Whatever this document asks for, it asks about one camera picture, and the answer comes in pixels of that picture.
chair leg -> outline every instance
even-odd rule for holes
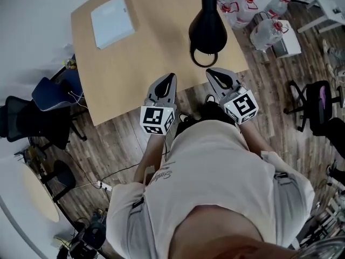
[[[72,114],[72,115],[71,115],[71,118],[73,119],[73,118],[75,118],[75,117],[77,117],[77,116],[79,116],[79,115],[84,114],[85,112],[88,112],[88,110],[82,110],[82,111],[79,111],[79,112],[77,112],[77,113],[75,113],[75,114]]]
[[[71,122],[71,129],[79,137],[79,139],[81,139],[82,141],[86,141],[87,140],[87,137],[85,135],[81,136],[80,132],[77,130],[77,128],[75,127],[73,122]]]
[[[305,91],[306,87],[303,88],[303,92],[302,92],[294,80],[289,82],[289,86],[295,87],[295,89],[297,90],[298,96],[301,98],[302,103],[305,105],[307,103],[307,100],[304,97],[303,92]]]
[[[65,194],[67,194],[72,189],[73,187],[66,187],[65,189],[63,189],[59,194],[53,197],[53,202],[57,202],[58,200],[60,200]]]
[[[55,178],[58,174],[64,172],[64,169],[58,169],[50,172],[48,175],[45,175],[44,177],[41,178],[41,182],[43,184],[46,184],[48,181],[51,179]]]
[[[303,111],[303,110],[304,110],[304,106],[295,108],[294,110],[290,110],[290,111],[287,108],[285,108],[284,109],[284,113],[285,114],[291,114],[291,113],[300,112],[300,111]]]
[[[304,114],[303,115],[303,121],[302,121],[302,126],[297,127],[297,130],[300,132],[304,131],[304,127],[306,126],[306,122],[307,122],[308,117]]]
[[[298,85],[296,84],[296,82],[294,80],[290,81],[289,82],[289,86],[293,86],[295,87],[297,93],[298,93],[298,96],[299,98],[301,99],[302,101],[302,106],[301,107],[298,107],[298,108],[295,108],[293,110],[288,110],[287,108],[284,109],[284,113],[285,114],[291,114],[291,113],[296,113],[296,112],[301,112],[301,111],[304,111],[305,110],[305,106],[307,105],[307,100],[306,98],[304,97],[303,93],[305,92],[305,90],[307,89],[307,86],[306,85],[303,90],[301,91],[300,88],[298,87]],[[307,119],[308,119],[308,115],[306,112],[304,112],[303,116],[301,116],[303,118],[303,121],[302,121],[302,126],[298,126],[297,127],[297,130],[300,131],[300,132],[303,132],[304,131],[304,128],[306,126],[306,122],[307,122]]]

black and white marker cube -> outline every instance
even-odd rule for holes
[[[258,104],[251,90],[224,104],[225,113],[238,124],[253,118],[258,113],[258,109]]]
[[[146,133],[166,135],[175,120],[174,108],[142,106],[140,126]]]

white wall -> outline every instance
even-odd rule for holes
[[[71,12],[87,0],[0,0],[0,105],[31,99],[73,54]]]
[[[13,155],[27,148],[29,141],[27,138],[19,139],[15,142],[8,142],[6,138],[0,138],[0,159]]]
[[[27,258],[36,259],[37,254],[28,246],[23,238],[14,229],[4,212],[0,209],[0,258],[17,259]]]

white box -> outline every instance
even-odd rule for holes
[[[110,0],[91,12],[93,33],[99,49],[135,32],[125,0]]]
[[[282,23],[283,30],[288,31],[283,34],[282,39],[273,44],[273,51],[277,58],[287,58],[301,53],[301,46],[298,42],[295,31],[291,28],[289,21],[279,20]]]

black office chair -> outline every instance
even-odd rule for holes
[[[48,181],[57,178],[65,188],[53,197],[53,202],[57,202],[65,194],[75,187],[75,177],[69,166],[61,160],[54,162],[54,171],[41,178],[41,182],[46,185]]]
[[[332,103],[339,102],[340,106],[344,105],[344,88],[338,87],[339,97],[332,98],[329,83],[325,80],[308,84],[303,91],[299,89],[295,81],[290,81],[290,86],[296,88],[302,101],[302,106],[294,110],[284,109],[285,114],[303,111],[302,126],[297,130],[303,132],[306,121],[309,119],[310,129],[315,136],[325,136],[332,145],[337,149],[343,158],[345,158],[345,123],[339,118],[332,118]]]
[[[70,115],[69,107],[43,112],[34,101],[9,96],[5,105],[0,107],[0,137],[7,138],[9,142],[26,137],[45,137],[49,143],[42,150],[51,145],[65,149],[70,129],[80,139],[86,140],[72,123],[82,113],[84,111]]]

